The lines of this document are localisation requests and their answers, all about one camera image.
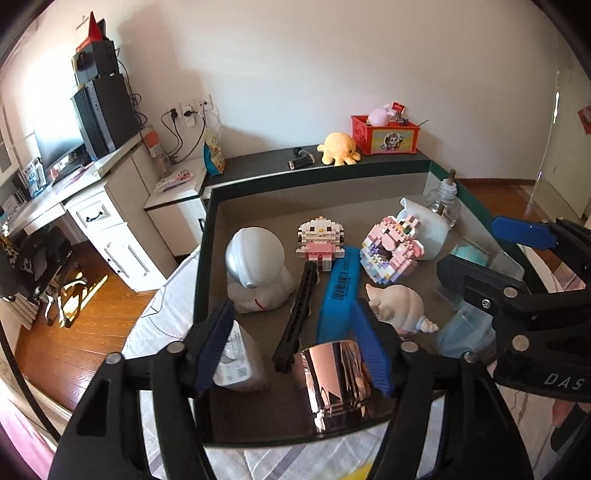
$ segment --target drawer handle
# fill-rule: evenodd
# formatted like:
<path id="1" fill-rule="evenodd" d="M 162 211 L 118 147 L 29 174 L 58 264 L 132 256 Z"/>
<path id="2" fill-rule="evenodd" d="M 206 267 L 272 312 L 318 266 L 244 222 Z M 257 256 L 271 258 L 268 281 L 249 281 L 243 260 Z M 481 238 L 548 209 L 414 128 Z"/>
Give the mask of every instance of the drawer handle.
<path id="1" fill-rule="evenodd" d="M 101 215 L 104 215 L 104 213 L 103 212 L 99 212 L 99 214 L 96 217 L 94 217 L 94 218 L 86 217 L 86 223 L 94 222 Z"/>
<path id="2" fill-rule="evenodd" d="M 109 264 L 109 262 L 112 262 L 112 260 L 111 260 L 110 258 L 107 258 L 107 263 Z M 115 270 L 115 273 L 116 273 L 117 275 L 119 275 L 120 273 L 123 273 L 123 272 L 122 272 L 121 270 Z"/>

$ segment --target packaged item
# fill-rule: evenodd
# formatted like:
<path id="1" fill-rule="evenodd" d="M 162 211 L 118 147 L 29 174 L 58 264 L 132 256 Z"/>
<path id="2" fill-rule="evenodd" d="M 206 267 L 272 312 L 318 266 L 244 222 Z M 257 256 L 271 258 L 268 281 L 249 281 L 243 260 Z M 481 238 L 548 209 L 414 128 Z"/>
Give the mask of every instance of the packaged item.
<path id="1" fill-rule="evenodd" d="M 213 382 L 238 391 L 262 390 L 269 386 L 261 353 L 236 320 L 213 374 Z"/>
<path id="2" fill-rule="evenodd" d="M 176 172 L 175 174 L 169 175 L 168 177 L 160 180 L 156 184 L 156 188 L 154 191 L 156 193 L 167 192 L 179 185 L 182 185 L 185 182 L 188 182 L 193 178 L 193 174 L 189 172 L 186 168 L 183 168 Z"/>
<path id="3" fill-rule="evenodd" d="M 27 187 L 29 189 L 29 193 L 31 194 L 31 198 L 35 198 L 47 186 L 45 171 L 43 169 L 43 164 L 41 163 L 40 157 L 33 158 L 33 160 L 31 160 L 22 171 L 22 175 L 27 182 Z"/>
<path id="4" fill-rule="evenodd" d="M 205 129 L 205 139 L 203 141 L 203 161 L 207 173 L 212 177 L 223 173 L 226 167 L 226 159 L 222 155 L 222 147 L 219 138 L 209 129 Z"/>
<path id="5" fill-rule="evenodd" d="M 460 358 L 479 352 L 495 339 L 492 316 L 463 302 L 456 315 L 436 335 L 433 346 L 444 356 Z"/>

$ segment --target office chair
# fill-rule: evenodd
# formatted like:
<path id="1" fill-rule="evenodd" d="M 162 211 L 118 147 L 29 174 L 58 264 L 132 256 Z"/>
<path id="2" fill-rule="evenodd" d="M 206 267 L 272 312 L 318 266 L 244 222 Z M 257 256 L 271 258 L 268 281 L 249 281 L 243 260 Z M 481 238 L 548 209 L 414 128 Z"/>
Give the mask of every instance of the office chair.
<path id="1" fill-rule="evenodd" d="M 57 305 L 58 320 L 69 328 L 80 313 L 79 305 L 72 316 L 63 310 L 64 301 L 87 285 L 82 273 L 74 277 L 80 265 L 72 253 L 72 245 L 58 227 L 42 228 L 26 237 L 20 249 L 5 239 L 0 241 L 0 297 L 15 301 L 20 294 L 39 307 L 46 302 L 45 318 L 53 325 L 51 307 Z"/>

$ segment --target plastic bottle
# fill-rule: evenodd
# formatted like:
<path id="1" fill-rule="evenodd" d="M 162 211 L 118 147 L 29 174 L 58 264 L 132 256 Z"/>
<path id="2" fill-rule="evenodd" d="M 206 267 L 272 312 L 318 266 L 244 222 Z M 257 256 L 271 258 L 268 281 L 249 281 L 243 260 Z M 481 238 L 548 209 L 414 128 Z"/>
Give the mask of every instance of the plastic bottle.
<path id="1" fill-rule="evenodd" d="M 456 171 L 450 170 L 449 177 L 429 192 L 426 205 L 429 210 L 441 215 L 450 228 L 456 224 L 460 216 L 460 200 L 456 196 L 457 186 L 453 181 L 455 176 Z"/>
<path id="2" fill-rule="evenodd" d="M 154 131 L 144 137 L 144 144 L 154 160 L 156 170 L 161 179 L 168 177 L 173 172 L 168 155 L 164 151 L 158 134 Z"/>

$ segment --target white desk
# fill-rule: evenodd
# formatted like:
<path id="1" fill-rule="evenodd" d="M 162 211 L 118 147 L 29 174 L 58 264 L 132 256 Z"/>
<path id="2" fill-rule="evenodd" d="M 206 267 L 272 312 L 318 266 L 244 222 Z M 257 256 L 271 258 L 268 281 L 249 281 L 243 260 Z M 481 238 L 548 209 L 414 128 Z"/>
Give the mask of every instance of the white desk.
<path id="1" fill-rule="evenodd" d="M 72 181 L 79 175 L 79 172 L 71 174 L 55 186 L 48 186 L 9 220 L 9 235 L 18 233 L 23 229 L 30 235 L 42 226 L 65 214 L 66 210 L 62 204 L 67 199 L 107 175 L 109 170 L 133 150 L 141 140 L 138 133 L 130 138 L 121 148 L 93 162 L 77 180 Z"/>
<path id="2" fill-rule="evenodd" d="M 156 290 L 177 267 L 144 211 L 157 181 L 154 162 L 137 134 L 84 172 L 46 188 L 10 219 L 9 235 L 22 230 L 31 235 L 67 212 L 130 288 Z"/>

